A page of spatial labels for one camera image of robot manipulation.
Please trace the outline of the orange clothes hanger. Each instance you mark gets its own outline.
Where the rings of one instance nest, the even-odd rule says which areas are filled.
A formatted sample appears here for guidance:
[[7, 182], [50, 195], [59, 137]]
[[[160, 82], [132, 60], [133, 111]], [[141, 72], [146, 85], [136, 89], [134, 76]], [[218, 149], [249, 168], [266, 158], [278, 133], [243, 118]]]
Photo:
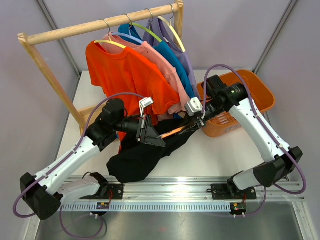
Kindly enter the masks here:
[[176, 128], [176, 129], [174, 129], [174, 130], [172, 130], [172, 131], [169, 131], [169, 132], [166, 132], [166, 133], [164, 133], [164, 134], [161, 134], [159, 137], [160, 137], [161, 139], [165, 139], [165, 138], [171, 137], [171, 136], [173, 136], [173, 135], [181, 135], [181, 134], [186, 133], [186, 132], [187, 132], [188, 130], [190, 130], [190, 129], [191, 129], [190, 126], [185, 125], [185, 126]]

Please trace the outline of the black t shirt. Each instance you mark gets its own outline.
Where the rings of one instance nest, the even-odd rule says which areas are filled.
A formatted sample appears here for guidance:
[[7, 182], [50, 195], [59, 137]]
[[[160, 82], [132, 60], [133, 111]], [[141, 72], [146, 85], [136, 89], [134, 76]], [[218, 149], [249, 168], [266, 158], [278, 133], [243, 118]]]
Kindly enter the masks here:
[[[182, 121], [183, 118], [168, 119], [152, 125], [159, 135], [162, 135], [180, 128]], [[106, 167], [109, 175], [122, 184], [145, 180], [162, 158], [169, 157], [185, 145], [195, 133], [194, 131], [167, 137], [163, 139], [165, 147], [147, 145], [136, 140], [138, 123], [139, 119], [124, 119], [113, 125], [117, 132], [124, 133], [124, 137], [120, 140], [118, 154], [109, 159]]]

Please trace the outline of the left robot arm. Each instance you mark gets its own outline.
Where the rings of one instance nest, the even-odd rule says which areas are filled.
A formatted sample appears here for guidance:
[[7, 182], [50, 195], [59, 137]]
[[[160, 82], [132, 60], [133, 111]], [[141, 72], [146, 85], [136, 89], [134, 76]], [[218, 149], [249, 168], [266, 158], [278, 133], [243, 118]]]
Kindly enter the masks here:
[[35, 175], [25, 173], [20, 178], [21, 194], [13, 204], [13, 213], [18, 218], [17, 206], [23, 200], [33, 211], [30, 216], [46, 220], [54, 215], [66, 194], [61, 186], [79, 167], [101, 153], [117, 139], [117, 133], [133, 133], [136, 140], [145, 145], [165, 147], [166, 143], [152, 124], [151, 116], [145, 114], [147, 107], [154, 103], [151, 97], [138, 102], [138, 116], [126, 116], [124, 102], [118, 94], [111, 95], [100, 102], [94, 110], [102, 108], [92, 124], [86, 123], [79, 141], [45, 169]]

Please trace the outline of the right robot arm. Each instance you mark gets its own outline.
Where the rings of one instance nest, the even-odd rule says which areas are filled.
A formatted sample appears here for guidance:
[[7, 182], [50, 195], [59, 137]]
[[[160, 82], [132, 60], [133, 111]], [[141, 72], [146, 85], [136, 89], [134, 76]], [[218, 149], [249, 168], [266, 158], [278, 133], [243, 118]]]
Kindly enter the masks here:
[[298, 146], [291, 147], [274, 131], [262, 116], [245, 84], [237, 82], [227, 86], [219, 76], [214, 75], [202, 86], [211, 100], [203, 104], [194, 97], [184, 105], [188, 124], [181, 132], [196, 131], [219, 114], [229, 113], [250, 136], [264, 161], [230, 177], [223, 193], [239, 198], [250, 188], [269, 188], [293, 172], [303, 156], [302, 150]]

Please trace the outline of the orange t shirt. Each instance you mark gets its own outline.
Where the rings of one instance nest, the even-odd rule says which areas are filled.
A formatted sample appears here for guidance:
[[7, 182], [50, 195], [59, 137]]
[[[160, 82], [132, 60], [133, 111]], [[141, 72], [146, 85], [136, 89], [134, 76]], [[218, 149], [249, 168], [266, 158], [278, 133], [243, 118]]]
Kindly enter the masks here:
[[140, 113], [140, 96], [154, 103], [145, 109], [153, 125], [158, 116], [180, 102], [178, 93], [169, 85], [158, 67], [135, 50], [116, 47], [106, 50], [95, 41], [85, 50], [91, 84], [101, 87], [106, 96], [119, 94], [129, 115]]

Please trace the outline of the yellow clothes hanger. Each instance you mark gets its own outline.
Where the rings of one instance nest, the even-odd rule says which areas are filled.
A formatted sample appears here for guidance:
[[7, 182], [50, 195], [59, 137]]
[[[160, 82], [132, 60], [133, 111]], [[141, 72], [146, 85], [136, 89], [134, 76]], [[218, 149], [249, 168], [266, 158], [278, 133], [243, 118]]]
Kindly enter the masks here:
[[[110, 25], [108, 24], [108, 22], [107, 22], [105, 19], [103, 19], [103, 18], [102, 18], [101, 20], [104, 21], [104, 23], [105, 23], [106, 26], [108, 27], [109, 31], [111, 31], [111, 28], [110, 28]], [[126, 46], [124, 46], [124, 45], [122, 45], [122, 44], [120, 44], [120, 43], [118, 43], [118, 42], [112, 41], [111, 38], [109, 38], [109, 40], [105, 40], [105, 39], [95, 40], [94, 43], [95, 43], [95, 44], [97, 44], [97, 43], [99, 43], [99, 44], [102, 44], [102, 43], [104, 43], [104, 44], [110, 44], [110, 45], [117, 46], [117, 47], [119, 47], [119, 48], [121, 48], [121, 49], [125, 49], [125, 48], [126, 48]]]

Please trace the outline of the light blue clothes hanger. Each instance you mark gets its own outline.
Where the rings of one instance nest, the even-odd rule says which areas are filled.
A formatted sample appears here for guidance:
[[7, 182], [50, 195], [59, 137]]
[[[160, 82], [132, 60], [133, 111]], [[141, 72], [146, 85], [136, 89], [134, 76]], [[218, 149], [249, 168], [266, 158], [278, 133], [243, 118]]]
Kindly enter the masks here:
[[129, 23], [121, 25], [118, 28], [120, 32], [111, 32], [111, 33], [109, 32], [108, 35], [120, 36], [122, 39], [124, 39], [127, 42], [141, 45], [143, 43], [143, 40], [138, 36], [136, 29], [133, 27], [132, 19], [126, 13], [123, 13], [123, 15], [127, 16], [127, 18], [129, 19]]

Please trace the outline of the green clothes hanger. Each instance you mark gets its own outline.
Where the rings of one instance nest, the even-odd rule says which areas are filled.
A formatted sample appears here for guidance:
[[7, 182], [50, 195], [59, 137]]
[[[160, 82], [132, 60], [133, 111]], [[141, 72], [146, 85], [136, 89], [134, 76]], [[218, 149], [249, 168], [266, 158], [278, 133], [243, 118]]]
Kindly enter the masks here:
[[144, 30], [144, 32], [147, 33], [147, 35], [148, 35], [149, 37], [152, 37], [152, 38], [153, 38], [153, 42], [149, 41], [148, 39], [145, 39], [145, 41], [146, 41], [147, 43], [149, 43], [151, 46], [153, 46], [153, 47], [155, 46], [155, 45], [154, 45], [155, 41], [157, 41], [158, 43], [161, 43], [161, 42], [163, 41], [158, 35], [156, 35], [156, 34], [151, 30], [151, 24], [149, 24], [148, 27], [145, 27], [145, 26], [143, 26], [143, 25], [141, 25], [141, 24], [139, 24], [139, 23], [133, 23], [133, 22], [132, 22], [132, 19], [131, 19], [130, 17], [128, 17], [128, 18], [129, 18], [129, 20], [130, 20], [130, 23], [129, 23], [130, 28], [132, 28], [132, 26], [138, 27], [138, 28]]

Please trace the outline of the cream clothes hanger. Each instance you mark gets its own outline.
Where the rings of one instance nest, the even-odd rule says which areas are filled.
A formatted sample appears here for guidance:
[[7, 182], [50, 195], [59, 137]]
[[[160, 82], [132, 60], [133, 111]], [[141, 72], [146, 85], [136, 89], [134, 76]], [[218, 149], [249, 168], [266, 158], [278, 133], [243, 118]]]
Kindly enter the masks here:
[[173, 7], [173, 5], [171, 3], [169, 3], [168, 5], [171, 7], [171, 11], [172, 11], [172, 17], [169, 19], [169, 21], [167, 21], [162, 16], [158, 16], [157, 18], [168, 26], [169, 30], [173, 34], [173, 40], [174, 40], [175, 44], [184, 53], [186, 51], [185, 46], [184, 46], [184, 44], [183, 44], [183, 42], [181, 40], [181, 37], [178, 35], [177, 31], [175, 30], [174, 26], [172, 25], [172, 19], [175, 17], [174, 7]]

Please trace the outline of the lavender t shirt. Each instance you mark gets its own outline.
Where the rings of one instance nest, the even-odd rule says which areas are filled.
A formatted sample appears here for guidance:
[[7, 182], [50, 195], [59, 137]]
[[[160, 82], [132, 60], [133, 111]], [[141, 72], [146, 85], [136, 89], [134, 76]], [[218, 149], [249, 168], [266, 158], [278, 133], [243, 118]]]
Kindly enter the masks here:
[[171, 48], [175, 56], [179, 59], [184, 67], [195, 96], [200, 99], [201, 97], [197, 89], [196, 77], [188, 53], [186, 51], [183, 52], [179, 45], [174, 42], [174, 35], [172, 31], [167, 31], [168, 26], [159, 18], [154, 18], [153, 20], [149, 19], [146, 27], [150, 28], [155, 35], [157, 35], [161, 40], [165, 41]]

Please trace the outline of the orange plastic basket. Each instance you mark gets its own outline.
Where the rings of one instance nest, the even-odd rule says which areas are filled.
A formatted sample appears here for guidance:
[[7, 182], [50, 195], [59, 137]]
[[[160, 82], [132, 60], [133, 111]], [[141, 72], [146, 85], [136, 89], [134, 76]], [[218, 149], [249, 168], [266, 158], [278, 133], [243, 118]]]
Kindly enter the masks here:
[[[262, 114], [274, 107], [276, 103], [274, 94], [255, 73], [246, 69], [239, 69], [237, 73], [247, 84], [255, 105]], [[208, 74], [209, 77], [214, 75], [218, 75], [227, 86], [240, 82], [239, 78], [229, 70], [213, 70]], [[207, 122], [206, 127], [203, 128], [203, 132], [208, 137], [216, 138], [241, 127], [229, 113], [223, 112]]]

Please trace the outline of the wooden clothes rack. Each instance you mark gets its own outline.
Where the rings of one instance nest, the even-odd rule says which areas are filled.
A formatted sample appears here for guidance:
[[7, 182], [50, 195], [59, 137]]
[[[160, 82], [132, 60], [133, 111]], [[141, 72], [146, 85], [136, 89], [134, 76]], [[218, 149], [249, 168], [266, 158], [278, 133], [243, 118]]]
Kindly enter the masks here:
[[[182, 37], [183, 31], [183, 20], [184, 20], [184, 2], [182, 0], [176, 0], [173, 4], [174, 8], [174, 28], [178, 35]], [[159, 17], [167, 14], [172, 14], [171, 6], [163, 5], [150, 10], [144, 9], [136, 12], [129, 13], [129, 17], [132, 22], [142, 21], [150, 19], [152, 16]], [[113, 16], [110, 18], [104, 18], [110, 27], [117, 27], [123, 24], [129, 23], [129, 19], [125, 15]], [[74, 117], [79, 125], [80, 133], [83, 133], [85, 128], [85, 121], [80, 115], [80, 111], [76, 109], [72, 100], [68, 97], [67, 93], [61, 86], [60, 82], [57, 80], [56, 76], [46, 63], [45, 59], [42, 57], [40, 52], [37, 50], [36, 45], [49, 43], [52, 41], [63, 40], [65, 38], [79, 36], [82, 34], [87, 34], [99, 30], [106, 29], [107, 25], [102, 20], [96, 20], [92, 22], [87, 22], [83, 24], [78, 24], [74, 26], [69, 26], [65, 28], [55, 29], [39, 34], [27, 35], [26, 33], [19, 33], [17, 35], [19, 43], [24, 47], [26, 52], [32, 58], [35, 65], [41, 71], [45, 79], [51, 85], [53, 90], [56, 92], [58, 97], [62, 100], [66, 108], [69, 110], [71, 115]]]

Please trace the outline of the wooden tray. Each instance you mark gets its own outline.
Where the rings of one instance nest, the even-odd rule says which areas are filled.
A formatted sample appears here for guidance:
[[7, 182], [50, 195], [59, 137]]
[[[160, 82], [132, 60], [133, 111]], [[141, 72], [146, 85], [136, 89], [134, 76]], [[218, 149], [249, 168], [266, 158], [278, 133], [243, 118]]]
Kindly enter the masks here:
[[[90, 107], [86, 107], [86, 108], [83, 108], [79, 111], [80, 115], [83, 117], [83, 120], [84, 120], [84, 123], [86, 124], [88, 119], [89, 119], [89, 116], [90, 114], [92, 113], [92, 111], [94, 110], [94, 106], [90, 106]], [[92, 115], [92, 117], [90, 118], [90, 121], [89, 121], [89, 126], [92, 125], [96, 118], [98, 117], [98, 115], [102, 112], [102, 106], [100, 106]]]

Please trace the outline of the aluminium mounting rail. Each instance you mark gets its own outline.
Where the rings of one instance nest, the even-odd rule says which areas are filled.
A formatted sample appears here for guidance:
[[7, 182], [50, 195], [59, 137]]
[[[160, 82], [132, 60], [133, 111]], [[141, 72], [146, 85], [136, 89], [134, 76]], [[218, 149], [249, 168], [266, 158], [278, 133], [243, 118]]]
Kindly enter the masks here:
[[70, 212], [230, 212], [234, 199], [214, 199], [208, 191], [218, 177], [151, 177], [127, 183], [122, 199], [81, 199], [62, 205]]

